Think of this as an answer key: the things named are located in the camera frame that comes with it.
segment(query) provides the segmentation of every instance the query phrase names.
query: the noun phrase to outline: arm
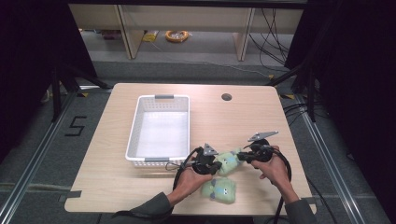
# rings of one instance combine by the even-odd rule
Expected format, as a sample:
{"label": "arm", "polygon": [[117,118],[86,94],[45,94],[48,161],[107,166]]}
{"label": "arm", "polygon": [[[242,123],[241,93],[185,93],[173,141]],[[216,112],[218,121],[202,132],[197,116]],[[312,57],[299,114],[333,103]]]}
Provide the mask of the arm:
{"label": "arm", "polygon": [[112,218],[109,224],[162,223],[170,216],[170,213],[167,214],[167,212],[169,212],[173,206],[183,201],[189,195],[198,190],[198,188],[200,188],[206,181],[209,181],[211,179],[212,175],[198,175],[192,170],[192,168],[188,167],[180,175],[180,178],[177,181],[177,187],[170,194],[165,195],[163,192],[159,193],[146,203],[143,203],[142,205],[130,210],[133,213],[138,213],[142,215],[158,216],[165,214],[165,216],[156,219],[141,218],[130,216],[131,213],[129,212],[122,212],[119,216]]}
{"label": "arm", "polygon": [[300,200],[294,191],[289,182],[285,163],[276,154],[268,162],[253,161],[251,165],[262,171],[260,179],[268,178],[277,187],[285,201],[290,223],[317,223],[308,202]]}

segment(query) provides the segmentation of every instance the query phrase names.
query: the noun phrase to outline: black cable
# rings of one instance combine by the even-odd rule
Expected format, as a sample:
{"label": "black cable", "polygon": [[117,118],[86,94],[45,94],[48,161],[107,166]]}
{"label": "black cable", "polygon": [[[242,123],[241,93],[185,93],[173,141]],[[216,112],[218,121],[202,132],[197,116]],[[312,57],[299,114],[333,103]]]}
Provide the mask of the black cable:
{"label": "black cable", "polygon": [[303,113],[305,113],[305,112],[308,112],[308,110],[305,110],[305,111],[299,111],[299,112],[296,112],[296,113],[293,113],[292,115],[294,115],[294,114],[298,114],[299,113],[299,115],[297,115],[295,118],[294,118],[294,120],[289,124],[289,126],[291,126],[291,124],[293,124],[294,123],[294,121],[296,121],[297,120],[297,118],[299,118]]}
{"label": "black cable", "polygon": [[[270,217],[270,218],[268,218],[268,219],[264,222],[264,224],[269,224],[270,221],[272,221],[272,220],[274,220],[274,219],[275,219],[274,217]],[[278,219],[282,219],[282,220],[285,220],[285,221],[288,221],[288,222],[289,222],[289,219],[286,218],[286,217],[279,217]]]}
{"label": "black cable", "polygon": [[251,40],[253,41],[254,45],[256,45],[256,47],[263,53],[267,54],[268,56],[270,56],[272,59],[274,59],[275,61],[277,61],[278,63],[284,64],[285,62],[283,62],[282,60],[280,60],[279,58],[277,58],[273,53],[271,53],[270,51],[266,50],[263,46],[265,45],[265,41],[262,45],[259,45],[259,43],[256,42],[256,40],[253,38],[253,36],[251,34],[249,34]]}
{"label": "black cable", "polygon": [[[258,143],[254,143],[254,142],[252,144],[246,146],[246,147],[250,147],[251,148],[252,146],[255,146],[255,145],[257,145],[258,147],[262,147],[262,144],[258,144]],[[291,166],[290,166],[290,163],[289,163],[288,159],[286,159],[286,157],[279,150],[277,150],[275,148],[269,147],[268,150],[271,150],[271,152],[276,154],[285,163],[286,169],[288,171],[288,179],[289,179],[289,181],[291,181]],[[278,222],[278,220],[280,218],[280,211],[282,210],[283,202],[284,202],[283,197],[280,197],[279,204],[277,206],[275,216],[270,219],[270,220],[273,219],[275,224],[277,224],[277,222]]]}
{"label": "black cable", "polygon": [[280,50],[280,48],[279,47],[277,47],[277,46],[275,46],[275,45],[273,45],[273,44],[271,44],[269,41],[268,41],[268,37],[270,36],[270,34],[268,33],[267,34],[267,37],[264,37],[264,35],[262,34],[262,33],[260,33],[260,35],[262,36],[262,38],[264,39],[264,42],[266,42],[266,43],[268,43],[271,47],[273,47],[274,49],[279,49]]}
{"label": "black cable", "polygon": [[287,105],[287,106],[283,107],[283,110],[289,109],[289,108],[295,107],[295,106],[300,107],[300,106],[303,106],[303,105],[306,105],[306,103],[295,104],[295,105]]}
{"label": "black cable", "polygon": [[[168,168],[168,165],[174,165],[175,167],[174,168],[171,168],[171,169],[169,169]],[[168,162],[168,163],[166,163],[166,165],[165,165],[165,170],[166,171],[173,171],[173,170],[176,170],[178,167],[180,167],[180,165],[178,165],[178,164],[176,164],[176,163],[173,163],[173,162]]]}
{"label": "black cable", "polygon": [[315,115],[317,115],[317,116],[319,116],[321,118],[324,118],[324,119],[330,119],[329,116],[323,116],[323,115],[318,114],[318,113],[315,113]]}
{"label": "black cable", "polygon": [[[192,154],[194,154],[196,151],[198,151],[198,148],[196,148],[195,150],[193,150],[190,155],[187,157],[186,160],[184,160],[183,163],[181,163],[180,166],[178,166],[178,170],[175,176],[175,180],[174,180],[174,185],[173,185],[173,189],[176,188],[177,186],[177,181],[180,178],[181,173],[183,173],[183,171],[186,169],[186,164],[189,161],[189,159],[191,158]],[[139,218],[145,218],[145,219],[163,219],[163,218],[167,218],[170,215],[172,215],[172,212],[174,210],[174,207],[172,207],[171,209],[169,209],[166,213],[164,214],[160,214],[160,215],[148,215],[148,214],[142,214],[142,213],[136,213],[133,212],[131,210],[129,211],[119,211],[117,213],[115,213],[112,217],[117,217],[117,216],[127,216],[127,217],[139,217]]]}
{"label": "black cable", "polygon": [[323,198],[322,194],[320,193],[320,191],[318,190],[318,188],[314,185],[314,183],[311,181],[311,179],[309,179],[309,177],[306,175],[305,176],[306,179],[308,180],[309,184],[312,186],[312,188],[315,189],[315,191],[317,192],[317,194],[319,195],[320,199],[322,200],[322,202],[324,203],[324,205],[326,206],[327,210],[330,213],[330,216],[332,217],[332,221],[336,224],[337,220],[334,216],[334,214],[332,213],[332,209],[330,208],[330,206],[327,204],[326,200]]}
{"label": "black cable", "polygon": [[268,67],[268,66],[265,66],[263,63],[262,63],[262,51],[260,50],[260,54],[259,54],[259,59],[260,59],[260,63],[262,64],[262,66],[264,67],[264,68],[266,68],[266,69],[270,69],[270,70],[273,70],[273,71],[277,71],[277,72],[288,72],[288,71],[284,71],[284,70],[278,70],[278,69],[275,69],[275,68],[270,68],[270,67]]}
{"label": "black cable", "polygon": [[101,213],[101,214],[99,214],[99,217],[98,217],[98,219],[96,219],[96,224],[99,224],[99,223],[100,223],[100,221],[101,221],[101,219],[102,219],[102,213]]}
{"label": "black cable", "polygon": [[305,113],[306,112],[306,110],[300,110],[300,111],[296,111],[296,112],[293,112],[293,113],[291,113],[291,114],[288,114],[287,116],[286,116],[286,118],[288,118],[288,117],[291,117],[291,116],[293,116],[293,115],[296,115],[296,114],[301,114],[301,113]]}
{"label": "black cable", "polygon": [[270,25],[269,21],[267,20],[267,17],[265,16],[265,13],[264,13],[264,10],[263,10],[263,9],[262,9],[262,15],[264,16],[264,19],[265,19],[265,21],[266,21],[266,23],[267,23],[267,25],[268,25],[269,34],[271,34],[272,37],[274,38],[274,40],[276,41],[276,43],[277,43],[277,45],[278,45],[278,48],[275,47],[275,46],[273,46],[272,44],[271,44],[271,46],[273,46],[273,47],[276,48],[276,49],[279,49],[280,54],[281,54],[282,57],[283,57],[283,60],[286,60],[286,56],[285,56],[285,54],[284,54],[284,52],[283,52],[282,47],[285,48],[285,49],[288,49],[288,48],[286,48],[285,46],[283,46],[283,45],[279,42],[279,38],[278,38],[278,36],[277,36],[277,29],[276,29],[276,10],[273,8],[273,21],[272,21],[271,25]]}
{"label": "black cable", "polygon": [[298,109],[298,108],[300,108],[300,107],[302,107],[302,106],[305,106],[305,105],[306,105],[306,104],[297,104],[297,105],[295,105],[295,106],[292,106],[292,107],[290,107],[288,110],[285,111],[285,115],[287,115],[290,111],[295,110],[295,109]]}

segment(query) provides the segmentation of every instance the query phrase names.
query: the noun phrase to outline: gray floor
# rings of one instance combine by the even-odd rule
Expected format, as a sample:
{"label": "gray floor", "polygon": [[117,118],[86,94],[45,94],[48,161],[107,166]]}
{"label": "gray floor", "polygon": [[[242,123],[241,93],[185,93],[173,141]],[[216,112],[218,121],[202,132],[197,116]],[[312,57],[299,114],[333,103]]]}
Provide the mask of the gray floor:
{"label": "gray floor", "polygon": [[[286,70],[280,66],[280,63],[275,62],[270,57],[260,56],[260,52],[251,41],[248,44],[246,59],[243,62],[238,62],[231,34],[191,32],[191,37],[184,43],[172,44],[164,39],[164,32],[160,32],[154,44],[143,43],[141,45],[134,60],[126,58],[126,52],[120,39],[105,41],[99,34],[88,31],[83,32],[82,36],[86,41],[87,49],[94,61],[99,78],[112,84],[120,81],[167,82],[167,76],[171,77],[173,75],[173,64],[177,64],[180,68],[185,66],[186,69],[193,66],[195,73],[202,72],[201,78],[207,79],[203,82],[213,82],[210,78],[216,75],[216,71],[221,70],[224,73],[224,69],[229,69],[226,71],[230,71],[230,77],[246,77],[246,80],[239,81],[245,85],[254,85],[255,83],[260,85],[260,83],[269,80],[269,75],[277,77],[282,74],[282,72],[262,69],[260,58],[262,58],[262,63],[265,66]],[[257,41],[262,40],[262,37],[258,34],[255,34],[254,38]],[[286,47],[290,45],[291,40],[292,35],[279,36],[279,41]],[[277,49],[269,47],[268,50],[277,57],[282,57]],[[150,70],[152,63],[160,63],[157,65],[155,72]],[[129,74],[129,66],[139,66],[142,73]],[[232,83],[231,80],[223,79],[222,82],[224,81]],[[279,94],[291,93],[290,84],[292,81],[293,78],[279,84],[277,87]],[[66,195],[73,184],[79,165],[82,163],[90,139],[106,106],[108,96],[109,93],[90,93],[87,97],[74,99],[71,109],[66,113],[59,132],[56,133],[46,157],[37,170],[10,223],[106,223],[110,214],[67,213],[64,211],[63,196]],[[297,103],[293,99],[280,100],[283,106]],[[330,206],[338,223],[353,223],[342,200],[340,200],[340,195],[329,176],[322,157],[318,153],[318,147],[306,127],[303,116],[300,113],[292,114],[298,111],[298,109],[293,110],[287,116],[305,173],[323,195],[324,202]],[[35,149],[39,146],[42,137],[50,126],[51,113],[51,101],[49,101],[36,111],[34,119],[27,124],[29,125],[29,131],[26,133],[23,142],[11,150],[0,165],[0,202],[6,201],[13,185],[18,182]],[[316,106],[316,113],[316,124],[320,133],[332,153],[332,157],[365,222],[390,223],[364,180],[359,167],[347,158],[347,148],[332,121],[328,118],[325,109],[318,105]],[[78,121],[80,125],[85,126],[83,133],[78,138],[65,136],[67,133],[76,131],[69,128],[74,116],[87,117]],[[330,212],[324,202],[319,199],[318,192],[314,188],[311,188],[311,190],[317,199],[318,211],[316,216],[318,221],[320,223],[333,223]],[[263,223],[265,219],[267,217],[255,217],[255,222]]]}

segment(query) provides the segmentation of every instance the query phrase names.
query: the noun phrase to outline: hand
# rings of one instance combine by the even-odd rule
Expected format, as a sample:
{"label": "hand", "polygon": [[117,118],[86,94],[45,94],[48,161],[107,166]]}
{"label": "hand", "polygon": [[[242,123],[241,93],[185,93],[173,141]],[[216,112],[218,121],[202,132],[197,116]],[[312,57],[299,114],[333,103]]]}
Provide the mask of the hand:
{"label": "hand", "polygon": [[262,171],[260,179],[268,178],[271,183],[279,189],[285,203],[292,203],[299,200],[291,183],[289,182],[288,171],[285,163],[275,153],[270,161],[252,161],[251,165]]}
{"label": "hand", "polygon": [[183,199],[194,193],[205,182],[212,178],[212,175],[199,175],[195,173],[191,167],[187,167],[183,173],[181,173],[176,188],[172,193],[167,195],[169,203],[171,206],[175,206],[175,204],[183,201]]}

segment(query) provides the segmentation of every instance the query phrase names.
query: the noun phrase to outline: white plastic basket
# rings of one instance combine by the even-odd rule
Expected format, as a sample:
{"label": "white plastic basket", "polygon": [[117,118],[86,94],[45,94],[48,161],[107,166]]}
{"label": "white plastic basket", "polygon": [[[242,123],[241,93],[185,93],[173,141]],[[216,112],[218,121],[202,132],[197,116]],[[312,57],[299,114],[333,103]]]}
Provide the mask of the white plastic basket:
{"label": "white plastic basket", "polygon": [[181,164],[190,154],[190,97],[142,95],[125,158],[135,166]]}

